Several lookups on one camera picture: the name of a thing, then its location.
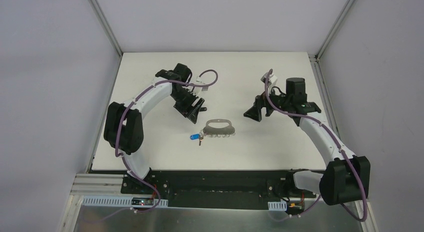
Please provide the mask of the key with blue tag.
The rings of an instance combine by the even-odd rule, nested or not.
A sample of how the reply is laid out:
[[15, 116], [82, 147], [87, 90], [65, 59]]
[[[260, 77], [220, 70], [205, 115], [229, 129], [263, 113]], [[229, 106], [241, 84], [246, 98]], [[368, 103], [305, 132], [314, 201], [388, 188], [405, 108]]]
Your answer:
[[204, 140], [205, 135], [203, 133], [197, 133], [197, 134], [193, 134], [191, 135], [189, 138], [190, 140], [197, 140], [198, 141], [198, 145], [201, 146], [202, 141]]

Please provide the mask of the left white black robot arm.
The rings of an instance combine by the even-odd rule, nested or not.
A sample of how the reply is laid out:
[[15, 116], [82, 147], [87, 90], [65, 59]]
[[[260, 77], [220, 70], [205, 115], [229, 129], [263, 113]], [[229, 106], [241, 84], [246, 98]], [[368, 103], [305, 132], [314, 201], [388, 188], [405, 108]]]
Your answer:
[[199, 97], [217, 82], [202, 82], [201, 75], [192, 81], [193, 73], [178, 63], [172, 70], [160, 70], [151, 84], [133, 98], [109, 104], [106, 113], [103, 138], [114, 149], [115, 157], [121, 158], [129, 175], [135, 178], [133, 187], [140, 194], [152, 189], [152, 180], [146, 177], [151, 167], [144, 158], [141, 146], [144, 141], [143, 119], [163, 99], [174, 99], [174, 108], [195, 124], [202, 110], [204, 99]]

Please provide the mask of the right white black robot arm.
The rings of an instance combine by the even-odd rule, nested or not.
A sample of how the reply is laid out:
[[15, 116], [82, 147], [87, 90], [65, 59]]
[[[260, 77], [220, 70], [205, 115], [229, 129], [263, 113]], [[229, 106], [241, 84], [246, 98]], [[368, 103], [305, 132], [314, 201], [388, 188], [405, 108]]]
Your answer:
[[323, 173], [307, 169], [291, 170], [286, 176], [283, 190], [295, 197], [308, 190], [321, 195], [328, 205], [364, 200], [369, 195], [371, 163], [365, 156], [357, 156], [336, 136], [324, 121], [322, 111], [315, 102], [308, 101], [304, 78], [288, 78], [285, 92], [276, 93], [276, 78], [264, 75], [264, 92], [255, 97], [253, 106], [244, 117], [260, 122], [262, 109], [269, 117], [273, 111], [288, 115], [312, 141], [326, 168]]

